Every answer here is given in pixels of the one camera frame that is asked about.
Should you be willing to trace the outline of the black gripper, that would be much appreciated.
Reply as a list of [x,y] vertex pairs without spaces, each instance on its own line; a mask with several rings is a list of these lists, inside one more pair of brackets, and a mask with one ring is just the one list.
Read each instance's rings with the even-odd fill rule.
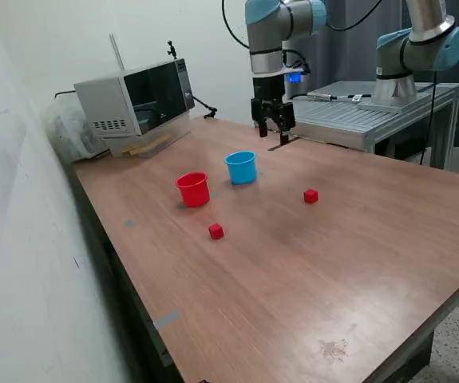
[[291,102],[283,103],[286,92],[284,75],[254,77],[252,82],[254,97],[251,99],[251,117],[259,130],[259,136],[267,136],[267,101],[269,101],[274,103],[271,106],[271,119],[279,130],[280,144],[288,144],[290,131],[295,127],[295,114]]

